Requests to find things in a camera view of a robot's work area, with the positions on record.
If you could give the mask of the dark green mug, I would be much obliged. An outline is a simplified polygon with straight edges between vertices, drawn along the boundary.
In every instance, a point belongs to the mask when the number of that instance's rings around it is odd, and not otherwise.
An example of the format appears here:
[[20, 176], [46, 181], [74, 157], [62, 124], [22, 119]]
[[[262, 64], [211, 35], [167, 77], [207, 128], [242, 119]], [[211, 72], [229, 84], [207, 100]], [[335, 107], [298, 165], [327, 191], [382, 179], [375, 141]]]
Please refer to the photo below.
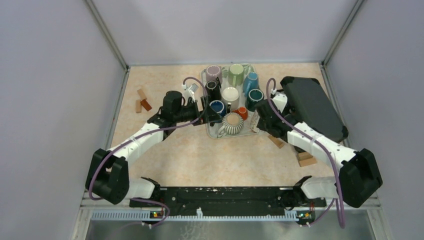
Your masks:
[[264, 99], [264, 93], [260, 89], [252, 89], [248, 92], [245, 107], [249, 112], [255, 111], [255, 106], [257, 103]]

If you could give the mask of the light blue dotted mug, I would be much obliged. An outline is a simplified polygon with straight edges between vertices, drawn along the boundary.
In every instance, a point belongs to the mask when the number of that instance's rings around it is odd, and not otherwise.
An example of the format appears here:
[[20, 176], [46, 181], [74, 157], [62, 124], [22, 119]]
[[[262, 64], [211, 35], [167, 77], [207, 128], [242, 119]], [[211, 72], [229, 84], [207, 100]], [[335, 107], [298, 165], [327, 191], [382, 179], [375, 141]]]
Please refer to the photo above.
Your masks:
[[244, 96], [247, 97], [249, 92], [253, 89], [259, 89], [259, 76], [255, 72], [249, 72], [242, 86]]

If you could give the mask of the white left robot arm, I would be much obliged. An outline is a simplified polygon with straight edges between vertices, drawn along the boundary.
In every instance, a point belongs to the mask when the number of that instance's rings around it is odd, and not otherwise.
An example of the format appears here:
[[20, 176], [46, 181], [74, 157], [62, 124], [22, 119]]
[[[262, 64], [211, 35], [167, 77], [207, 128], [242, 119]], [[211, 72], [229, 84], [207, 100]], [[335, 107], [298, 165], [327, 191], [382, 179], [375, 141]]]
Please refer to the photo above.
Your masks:
[[147, 206], [156, 206], [161, 198], [156, 190], [158, 183], [146, 177], [131, 180], [130, 165], [148, 149], [164, 141], [180, 123], [198, 126], [222, 120], [223, 117], [212, 109], [206, 96], [201, 98], [201, 103], [202, 111], [192, 97], [183, 103], [181, 92], [168, 91], [158, 112], [139, 131], [115, 147], [96, 150], [85, 183], [89, 197], [104, 199], [114, 205], [126, 198], [141, 198]]

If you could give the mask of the navy blue mug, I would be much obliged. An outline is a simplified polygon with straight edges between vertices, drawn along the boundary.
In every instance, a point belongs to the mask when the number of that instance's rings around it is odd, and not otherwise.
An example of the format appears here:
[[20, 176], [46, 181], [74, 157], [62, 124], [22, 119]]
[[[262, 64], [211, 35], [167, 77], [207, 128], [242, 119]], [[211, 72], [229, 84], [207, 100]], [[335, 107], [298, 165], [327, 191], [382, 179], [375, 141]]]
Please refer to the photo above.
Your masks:
[[227, 114], [227, 106], [221, 100], [213, 100], [209, 106], [221, 117]]

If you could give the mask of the grey striped mug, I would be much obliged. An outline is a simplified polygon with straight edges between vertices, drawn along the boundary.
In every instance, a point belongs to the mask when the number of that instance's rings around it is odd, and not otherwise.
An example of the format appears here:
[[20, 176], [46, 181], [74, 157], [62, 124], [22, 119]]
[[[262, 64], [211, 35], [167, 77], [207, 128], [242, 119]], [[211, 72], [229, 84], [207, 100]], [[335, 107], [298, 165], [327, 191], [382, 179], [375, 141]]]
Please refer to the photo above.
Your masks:
[[237, 135], [244, 128], [243, 118], [235, 112], [226, 114], [222, 120], [222, 126], [219, 128], [217, 137]]

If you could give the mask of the white ribbed mug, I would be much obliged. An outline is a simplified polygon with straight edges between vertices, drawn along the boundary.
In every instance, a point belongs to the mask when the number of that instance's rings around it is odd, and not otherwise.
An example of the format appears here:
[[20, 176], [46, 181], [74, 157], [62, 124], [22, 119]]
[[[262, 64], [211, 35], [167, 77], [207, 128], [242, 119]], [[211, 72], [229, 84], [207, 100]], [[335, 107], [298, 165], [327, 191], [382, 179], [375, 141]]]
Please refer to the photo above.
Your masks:
[[222, 102], [227, 107], [228, 111], [235, 111], [239, 108], [240, 93], [235, 87], [226, 87], [221, 93]]

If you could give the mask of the black octagonal mug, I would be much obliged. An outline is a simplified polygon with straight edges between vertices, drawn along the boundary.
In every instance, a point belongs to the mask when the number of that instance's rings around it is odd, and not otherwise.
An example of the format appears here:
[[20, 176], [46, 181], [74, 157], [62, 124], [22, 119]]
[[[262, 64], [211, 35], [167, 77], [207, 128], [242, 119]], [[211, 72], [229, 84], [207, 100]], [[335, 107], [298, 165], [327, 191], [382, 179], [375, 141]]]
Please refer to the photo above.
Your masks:
[[221, 87], [218, 81], [210, 80], [206, 83], [206, 91], [211, 101], [220, 101], [222, 99]]

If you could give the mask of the light green mug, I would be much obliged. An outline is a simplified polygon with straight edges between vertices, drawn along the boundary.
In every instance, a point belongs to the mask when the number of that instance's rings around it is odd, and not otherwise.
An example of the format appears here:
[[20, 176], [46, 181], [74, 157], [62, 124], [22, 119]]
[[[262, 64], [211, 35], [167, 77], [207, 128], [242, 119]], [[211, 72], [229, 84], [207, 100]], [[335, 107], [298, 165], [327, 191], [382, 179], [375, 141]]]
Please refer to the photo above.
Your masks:
[[242, 85], [244, 81], [244, 67], [238, 63], [232, 64], [228, 69], [227, 81], [232, 87]]

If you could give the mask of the light wooden block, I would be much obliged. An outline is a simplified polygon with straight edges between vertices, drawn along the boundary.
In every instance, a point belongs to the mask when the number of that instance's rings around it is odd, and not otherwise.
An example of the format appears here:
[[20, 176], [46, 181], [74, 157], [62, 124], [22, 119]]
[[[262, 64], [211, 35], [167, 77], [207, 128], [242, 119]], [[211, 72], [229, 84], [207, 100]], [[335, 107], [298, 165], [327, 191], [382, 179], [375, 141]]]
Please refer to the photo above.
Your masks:
[[276, 138], [272, 135], [269, 135], [268, 138], [272, 141], [274, 145], [276, 145], [279, 149], [283, 148], [286, 143], [279, 138]]

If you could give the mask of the small orange cup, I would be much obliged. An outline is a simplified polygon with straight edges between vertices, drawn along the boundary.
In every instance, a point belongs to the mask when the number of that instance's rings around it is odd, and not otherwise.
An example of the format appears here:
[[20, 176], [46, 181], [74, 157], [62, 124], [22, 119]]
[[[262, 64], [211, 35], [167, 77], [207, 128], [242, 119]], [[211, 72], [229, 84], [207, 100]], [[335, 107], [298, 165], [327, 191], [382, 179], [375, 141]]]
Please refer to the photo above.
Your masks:
[[246, 121], [249, 117], [249, 113], [246, 107], [241, 106], [238, 109], [234, 110], [233, 113], [236, 113], [241, 116], [241, 118]]

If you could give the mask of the floral white serving tray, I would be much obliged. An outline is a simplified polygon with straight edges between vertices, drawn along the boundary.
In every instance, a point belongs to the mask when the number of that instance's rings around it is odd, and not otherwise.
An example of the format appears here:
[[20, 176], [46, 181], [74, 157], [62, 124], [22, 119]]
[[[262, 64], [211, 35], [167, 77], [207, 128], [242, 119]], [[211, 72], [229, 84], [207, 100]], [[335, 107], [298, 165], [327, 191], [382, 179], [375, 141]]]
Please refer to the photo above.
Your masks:
[[[257, 71], [255, 70], [254, 66], [249, 64], [249, 63], [241, 63], [241, 65], [244, 67], [244, 80], [245, 80], [248, 73], [250, 73], [250, 72], [256, 73], [258, 75], [259, 90], [261, 90], [261, 88], [260, 88], [260, 77], [259, 77], [259, 74], [257, 73]], [[227, 87], [233, 87], [233, 86], [230, 86], [229, 82], [228, 82], [228, 73], [229, 73], [229, 67], [230, 66], [231, 65], [220, 66], [221, 72], [222, 72], [222, 83], [219, 83], [221, 95], [222, 95], [223, 89], [225, 89]], [[204, 83], [205, 87], [206, 87], [206, 84], [207, 84], [206, 74], [205, 74], [206, 68], [204, 70], [202, 70], [202, 72], [200, 73], [201, 81], [202, 81], [202, 83]], [[245, 107], [246, 108], [245, 104], [246, 104], [246, 98], [247, 97], [245, 97], [244, 93], [243, 93], [243, 83], [242, 83], [242, 85], [234, 87], [234, 88], [238, 89], [238, 91], [239, 91], [239, 106], [238, 106], [238, 108], [239, 107]], [[229, 111], [226, 108], [226, 114], [228, 114], [228, 113], [233, 113], [233, 111]], [[251, 118], [252, 118], [253, 113], [254, 112], [248, 111], [248, 118], [247, 118], [247, 120], [244, 120], [244, 127], [241, 130], [241, 132], [238, 133], [238, 134], [227, 135], [227, 136], [218, 138], [218, 136], [217, 136], [218, 130], [222, 126], [222, 122], [221, 123], [215, 123], [215, 124], [207, 124], [206, 125], [206, 131], [207, 131], [208, 135], [213, 139], [223, 139], [223, 138], [229, 138], [229, 137], [239, 137], [239, 136], [247, 136], [247, 135], [256, 134], [255, 132], [253, 132], [250, 129], [250, 123], [251, 123]]]

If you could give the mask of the black poker chip case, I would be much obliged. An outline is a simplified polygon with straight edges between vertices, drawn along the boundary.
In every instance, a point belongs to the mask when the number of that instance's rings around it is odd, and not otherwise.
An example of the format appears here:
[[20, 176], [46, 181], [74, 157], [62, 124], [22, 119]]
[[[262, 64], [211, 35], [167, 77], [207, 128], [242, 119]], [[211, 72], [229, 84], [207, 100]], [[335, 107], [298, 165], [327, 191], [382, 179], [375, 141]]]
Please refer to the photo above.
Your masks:
[[337, 143], [348, 137], [347, 127], [316, 78], [286, 76], [280, 84], [288, 99], [284, 117], [305, 122]]

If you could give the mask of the stacked wooden blocks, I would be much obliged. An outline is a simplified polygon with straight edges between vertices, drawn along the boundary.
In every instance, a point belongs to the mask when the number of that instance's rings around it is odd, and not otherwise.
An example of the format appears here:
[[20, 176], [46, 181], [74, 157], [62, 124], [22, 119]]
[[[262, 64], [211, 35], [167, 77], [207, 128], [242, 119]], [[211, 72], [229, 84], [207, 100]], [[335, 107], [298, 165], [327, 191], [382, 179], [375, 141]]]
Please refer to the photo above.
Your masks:
[[297, 160], [300, 167], [306, 167], [316, 164], [318, 161], [308, 152], [300, 152], [297, 154]]

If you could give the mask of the tan wooden block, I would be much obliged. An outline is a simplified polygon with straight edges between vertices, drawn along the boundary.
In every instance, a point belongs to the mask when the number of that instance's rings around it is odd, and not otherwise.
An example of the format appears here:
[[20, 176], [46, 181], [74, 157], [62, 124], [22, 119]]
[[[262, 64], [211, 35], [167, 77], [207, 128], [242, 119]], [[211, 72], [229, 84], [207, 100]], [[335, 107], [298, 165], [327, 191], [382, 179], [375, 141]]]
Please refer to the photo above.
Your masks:
[[138, 94], [139, 99], [140, 99], [141, 101], [144, 101], [144, 100], [146, 100], [146, 99], [147, 99], [147, 96], [146, 96], [146, 94], [145, 94], [145, 92], [143, 91], [143, 89], [142, 89], [142, 88], [140, 88], [140, 89], [138, 89], [138, 90], [137, 90], [137, 94]]

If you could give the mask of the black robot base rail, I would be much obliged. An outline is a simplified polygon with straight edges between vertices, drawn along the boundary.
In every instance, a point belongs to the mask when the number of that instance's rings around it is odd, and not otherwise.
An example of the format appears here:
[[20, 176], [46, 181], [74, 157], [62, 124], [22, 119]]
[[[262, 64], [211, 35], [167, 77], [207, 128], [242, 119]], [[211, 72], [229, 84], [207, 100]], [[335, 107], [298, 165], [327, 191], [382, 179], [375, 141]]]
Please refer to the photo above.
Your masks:
[[298, 186], [161, 187], [151, 200], [165, 204], [171, 216], [282, 216], [294, 208], [326, 207], [325, 199], [309, 199]]

